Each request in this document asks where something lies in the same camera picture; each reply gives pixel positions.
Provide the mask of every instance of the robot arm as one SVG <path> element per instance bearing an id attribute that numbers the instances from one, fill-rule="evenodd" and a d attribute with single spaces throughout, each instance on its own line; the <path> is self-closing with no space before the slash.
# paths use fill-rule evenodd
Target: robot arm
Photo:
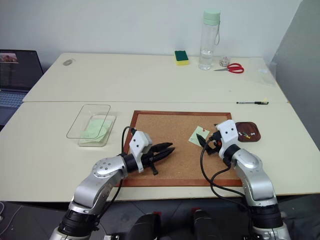
<path id="1" fill-rule="evenodd" d="M 241 179 L 245 199 L 253 223 L 256 239 L 290 240 L 287 226 L 283 223 L 274 187 L 263 170 L 261 159 L 237 146 L 238 131 L 233 120 L 216 126 L 213 134 L 219 157 L 231 165 Z"/>
<path id="2" fill-rule="evenodd" d="M 143 172 L 144 167 L 151 167 L 153 174 L 157 174 L 154 162 L 173 152 L 174 148 L 170 145 L 172 143 L 152 146 L 148 134 L 134 130 L 129 144 L 132 154 L 107 157 L 95 163 L 89 176 L 76 188 L 68 211 L 50 240 L 88 240 L 106 211 L 106 200 L 111 189 L 128 173 L 136 170 Z"/>

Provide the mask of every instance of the sponge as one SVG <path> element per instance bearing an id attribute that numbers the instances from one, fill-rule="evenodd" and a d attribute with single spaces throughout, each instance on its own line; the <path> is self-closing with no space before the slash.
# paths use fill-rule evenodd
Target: sponge
<path id="1" fill-rule="evenodd" d="M 188 65 L 189 58 L 187 56 L 186 51 L 174 51 L 175 63 L 177 65 Z"/>

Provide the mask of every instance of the red scissors handle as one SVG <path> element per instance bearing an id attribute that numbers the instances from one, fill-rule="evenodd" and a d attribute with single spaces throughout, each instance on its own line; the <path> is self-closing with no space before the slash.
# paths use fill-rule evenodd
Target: red scissors handle
<path id="1" fill-rule="evenodd" d="M 226 67 L 228 68 L 229 72 L 234 74 L 242 74 L 245 71 L 245 69 L 239 63 L 231 63 Z"/>

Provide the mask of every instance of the black cable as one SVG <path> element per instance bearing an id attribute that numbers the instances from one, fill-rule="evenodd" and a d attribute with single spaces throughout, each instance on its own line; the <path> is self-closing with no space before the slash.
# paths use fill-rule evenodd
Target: black cable
<path id="1" fill-rule="evenodd" d="M 210 142 L 210 139 L 208 141 L 206 141 L 202 151 L 201 151 L 201 155 L 200 155 L 200 167 L 201 167 L 201 172 L 202 172 L 202 175 L 204 176 L 204 178 L 212 185 L 214 185 L 215 187 L 219 188 L 219 189 L 222 189 L 222 190 L 225 190 L 225 191 L 229 191 L 229 192 L 232 192 L 232 193 L 235 193 L 235 194 L 238 194 L 242 197 L 245 197 L 245 195 L 242 193 L 242 192 L 239 192 L 239 191 L 236 191 L 236 190 L 233 190 L 233 189 L 230 189 L 230 188 L 227 188 L 227 187 L 224 187 L 224 186 L 220 186 L 220 185 L 217 185 L 215 184 L 214 182 L 212 182 L 208 176 L 206 175 L 206 172 L 205 172 L 205 168 L 204 168 L 204 153 L 205 153 L 205 150 L 207 148 L 207 146 L 209 145 L 209 142 Z"/>
<path id="2" fill-rule="evenodd" d="M 123 129 L 123 132 L 122 132 L 122 139 L 121 139 L 121 154 L 124 154 L 125 153 L 125 150 L 124 150 L 124 138 L 125 138 L 125 133 L 126 133 L 126 130 L 127 129 L 131 129 L 130 126 L 126 126 L 124 129 Z"/>
<path id="3" fill-rule="evenodd" d="M 225 191 L 229 191 L 229 192 L 232 192 L 232 193 L 235 193 L 235 194 L 238 194 L 242 197 L 245 197 L 245 195 L 242 193 L 242 192 L 239 192 L 239 191 L 236 191 L 236 190 L 233 190 L 233 189 L 229 189 L 227 187 L 223 187 L 223 186 L 220 186 L 216 183 L 214 183 L 214 180 L 215 178 L 219 175 L 219 174 L 222 174 L 226 171 L 229 171 L 231 169 L 231 165 L 228 166 L 227 168 L 223 169 L 223 170 L 220 170 L 218 172 L 216 172 L 211 179 L 208 178 L 208 176 L 206 175 L 205 173 L 205 169 L 204 169 L 204 153 L 205 153 L 205 150 L 209 144 L 211 140 L 208 139 L 208 141 L 206 141 L 202 151 L 201 151 L 201 155 L 200 155 L 200 167 L 201 167 L 201 172 L 204 176 L 204 178 L 210 183 L 210 188 L 211 188 L 211 191 L 214 193 L 214 195 L 216 195 L 218 198 L 222 199 L 222 200 L 225 200 L 225 201 L 228 201 L 228 202 L 231 202 L 231 203 L 234 203 L 234 204 L 237 204 L 241 207 L 243 207 L 244 209 L 247 210 L 247 214 L 248 214 L 248 219 L 249 219 L 249 222 L 248 222 L 248 232 L 249 232 L 249 235 L 252 237 L 252 239 L 255 239 L 255 236 L 254 236 L 254 233 L 253 233 L 253 226 L 252 226 L 252 219 L 251 219 L 251 212 L 250 212 L 250 209 L 248 208 L 248 206 L 238 202 L 238 201 L 235 201 L 235 200 L 232 200 L 232 199 L 228 199 L 226 197 L 223 197 L 221 195 L 219 195 L 214 187 L 217 187 L 219 189 L 222 189 L 222 190 L 225 190 Z"/>
<path id="4" fill-rule="evenodd" d="M 272 232 L 273 232 L 274 240 L 276 240 L 276 235 L 275 235 L 275 231 L 274 231 L 274 229 L 273 229 L 273 228 L 272 228 Z"/>
<path id="5" fill-rule="evenodd" d="M 122 153 L 122 154 L 124 154 L 124 152 L 125 152 L 125 151 L 124 151 L 125 133 L 126 133 L 126 130 L 127 130 L 127 129 L 130 129 L 130 128 L 131 128 L 130 126 L 126 126 L 126 127 L 123 129 L 123 132 L 122 132 L 122 138 L 121 138 L 121 153 Z M 116 190 L 116 193 L 115 193 L 115 195 L 113 196 L 112 200 L 109 202 L 108 205 L 106 205 L 106 206 L 103 208 L 102 212 L 101 212 L 100 215 L 98 216 L 98 218 L 97 218 L 97 224 L 99 224 L 101 217 L 106 213 L 106 211 L 111 207 L 111 205 L 112 205 L 112 204 L 114 203 L 114 201 L 116 200 L 116 198 L 117 198 L 117 196 L 118 196 L 118 194 L 119 194 L 119 192 L 120 192 L 120 189 L 121 189 L 121 187 L 122 187 L 122 183 L 123 183 L 123 179 L 120 180 L 119 187 L 118 187 L 118 189 Z"/>
<path id="6" fill-rule="evenodd" d="M 225 168 L 225 169 L 223 169 L 223 170 L 221 170 L 221 171 L 218 171 L 217 173 L 215 173 L 215 174 L 212 176 L 212 178 L 211 178 L 211 183 L 210 183 L 211 191 L 212 191 L 212 192 L 214 193 L 214 195 L 216 195 L 218 198 L 223 199 L 223 200 L 226 200 L 226 201 L 231 202 L 231 203 L 234 203 L 234 204 L 238 204 L 239 206 L 241 206 L 241 207 L 243 207 L 244 209 L 248 210 L 248 207 L 245 206 L 244 204 L 242 204 L 242 203 L 240 203 L 240 202 L 238 202 L 238 201 L 235 201 L 235 200 L 226 198 L 226 197 L 224 197 L 224 196 L 221 196 L 221 195 L 219 195 L 219 194 L 214 190 L 214 186 L 215 186 L 215 187 L 216 187 L 216 186 L 219 186 L 219 185 L 217 185 L 217 184 L 214 183 L 215 177 L 218 176 L 219 174 L 222 174 L 222 173 L 230 170 L 230 168 L 231 168 L 231 166 L 228 166 L 227 168 Z"/>
<path id="7" fill-rule="evenodd" d="M 119 192 L 120 192 L 120 189 L 121 189 L 121 187 L 122 187 L 122 182 L 123 182 L 123 180 L 121 179 L 121 180 L 120 180 L 120 183 L 119 183 L 119 187 L 118 187 L 118 189 L 116 190 L 116 193 L 115 193 L 115 195 L 113 196 L 112 200 L 109 202 L 108 205 L 106 205 L 106 206 L 104 207 L 104 209 L 102 210 L 101 214 L 98 216 L 98 223 L 99 223 L 99 220 L 101 219 L 101 217 L 106 213 L 106 211 L 111 207 L 111 205 L 112 205 L 112 204 L 114 203 L 114 201 L 116 200 L 116 198 L 117 198 L 117 196 L 118 196 L 118 194 L 119 194 Z"/>

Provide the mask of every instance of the sticky note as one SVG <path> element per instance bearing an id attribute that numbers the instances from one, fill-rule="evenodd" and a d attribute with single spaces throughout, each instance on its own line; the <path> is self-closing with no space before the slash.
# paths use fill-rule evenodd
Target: sticky note
<path id="1" fill-rule="evenodd" d="M 201 135 L 204 139 L 207 138 L 207 136 L 209 135 L 210 131 L 206 130 L 205 128 L 201 127 L 201 126 L 197 126 L 196 129 L 194 130 L 194 132 L 192 133 L 191 137 L 189 138 L 189 142 L 198 145 L 199 147 L 201 147 L 198 138 L 197 138 L 197 134 Z"/>

